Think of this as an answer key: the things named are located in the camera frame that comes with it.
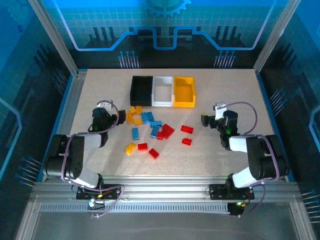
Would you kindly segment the black plastic bin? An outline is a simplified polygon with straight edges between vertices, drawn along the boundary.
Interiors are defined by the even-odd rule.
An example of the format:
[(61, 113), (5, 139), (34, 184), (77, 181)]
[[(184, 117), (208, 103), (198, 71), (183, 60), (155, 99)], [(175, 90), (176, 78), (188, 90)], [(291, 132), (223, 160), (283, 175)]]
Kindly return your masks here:
[(152, 76), (134, 75), (130, 87), (130, 105), (131, 106), (152, 106)]

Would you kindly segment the yellow plastic bin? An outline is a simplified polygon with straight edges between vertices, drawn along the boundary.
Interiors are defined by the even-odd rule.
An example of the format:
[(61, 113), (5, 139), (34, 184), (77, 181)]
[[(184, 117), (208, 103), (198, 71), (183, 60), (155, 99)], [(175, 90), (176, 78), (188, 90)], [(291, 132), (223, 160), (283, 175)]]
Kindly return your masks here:
[(196, 83), (192, 76), (175, 76), (173, 78), (173, 106), (194, 108), (196, 105)]

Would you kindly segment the white plastic bin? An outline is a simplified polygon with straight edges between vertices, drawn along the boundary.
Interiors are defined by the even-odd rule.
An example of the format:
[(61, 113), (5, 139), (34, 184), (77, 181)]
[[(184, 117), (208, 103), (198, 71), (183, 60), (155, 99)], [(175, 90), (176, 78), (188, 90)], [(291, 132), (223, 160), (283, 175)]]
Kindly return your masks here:
[(153, 76), (151, 91), (152, 107), (173, 107), (173, 76)]

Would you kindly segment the black electronics box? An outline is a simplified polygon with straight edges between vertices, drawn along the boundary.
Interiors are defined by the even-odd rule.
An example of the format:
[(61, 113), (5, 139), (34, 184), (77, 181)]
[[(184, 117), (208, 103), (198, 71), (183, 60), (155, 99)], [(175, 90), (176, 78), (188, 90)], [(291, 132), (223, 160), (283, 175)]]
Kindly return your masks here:
[(246, 204), (242, 202), (230, 202), (227, 204), (227, 210), (231, 216), (241, 216), (245, 207)]

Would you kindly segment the aluminium side rail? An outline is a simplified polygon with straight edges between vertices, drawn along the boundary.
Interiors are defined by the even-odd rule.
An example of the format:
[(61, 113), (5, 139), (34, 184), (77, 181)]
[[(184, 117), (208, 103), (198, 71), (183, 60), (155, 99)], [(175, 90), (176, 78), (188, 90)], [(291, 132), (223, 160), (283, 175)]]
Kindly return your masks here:
[(69, 82), (56, 119), (56, 127), (53, 131), (55, 134), (72, 135), (73, 133), (86, 131), (85, 123), (88, 123), (88, 119), (82, 119), (78, 105), (87, 72), (87, 69), (81, 69), (78, 76), (73, 77)]

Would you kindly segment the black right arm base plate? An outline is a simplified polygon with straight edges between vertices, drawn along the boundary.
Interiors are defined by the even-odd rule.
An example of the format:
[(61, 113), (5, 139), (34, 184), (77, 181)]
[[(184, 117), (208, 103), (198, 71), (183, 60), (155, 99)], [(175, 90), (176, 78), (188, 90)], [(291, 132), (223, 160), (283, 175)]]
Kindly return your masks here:
[(227, 186), (226, 184), (210, 184), (209, 185), (211, 200), (254, 200), (255, 194), (249, 187), (236, 188), (234, 186)]

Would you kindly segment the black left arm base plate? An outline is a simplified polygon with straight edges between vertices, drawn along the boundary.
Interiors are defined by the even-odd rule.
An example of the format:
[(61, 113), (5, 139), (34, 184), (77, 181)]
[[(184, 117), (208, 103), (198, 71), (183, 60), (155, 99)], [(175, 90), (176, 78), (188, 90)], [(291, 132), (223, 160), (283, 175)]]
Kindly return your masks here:
[(97, 188), (98, 189), (109, 189), (108, 191), (105, 190), (99, 190), (99, 191), (94, 191), (91, 188), (83, 188), (83, 187), (78, 187), (77, 190), (75, 191), (76, 193), (76, 199), (77, 200), (116, 200), (120, 193), (122, 192), (121, 187), (116, 187), (116, 184), (101, 184)]

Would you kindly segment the aluminium frame rail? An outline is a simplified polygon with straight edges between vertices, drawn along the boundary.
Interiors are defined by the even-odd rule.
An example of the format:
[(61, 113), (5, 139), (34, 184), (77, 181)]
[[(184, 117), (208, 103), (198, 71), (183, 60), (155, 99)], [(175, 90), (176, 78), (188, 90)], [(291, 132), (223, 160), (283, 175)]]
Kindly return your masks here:
[[(224, 177), (210, 176), (108, 176), (106, 184), (121, 184), (124, 192), (121, 202), (129, 203), (207, 203), (210, 201), (208, 187), (210, 184), (224, 184)], [(301, 202), (298, 184), (283, 179), (266, 182), (264, 187), (253, 189), (257, 203), (291, 203)], [(36, 183), (31, 191), (29, 201), (73, 203), (76, 201), (76, 188), (57, 178)]]

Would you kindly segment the aluminium frame post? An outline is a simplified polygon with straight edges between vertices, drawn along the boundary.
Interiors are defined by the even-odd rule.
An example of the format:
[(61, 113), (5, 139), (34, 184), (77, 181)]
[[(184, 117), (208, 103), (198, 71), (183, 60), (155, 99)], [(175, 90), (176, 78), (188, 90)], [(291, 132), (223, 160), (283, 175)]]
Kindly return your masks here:
[(256, 74), (259, 74), (271, 55), (273, 49), (278, 43), (280, 37), (283, 35), (288, 23), (298, 8), (301, 0), (288, 0), (281, 15), (279, 16), (272, 32), (270, 33), (263, 49), (261, 50), (254, 66), (253, 70)]
[(41, 0), (28, 0), (28, 2), (34, 10), (39, 21), (41, 22), (56, 50), (58, 51), (64, 64), (68, 68), (69, 72), (73, 77), (77, 77), (79, 70), (44, 4)]

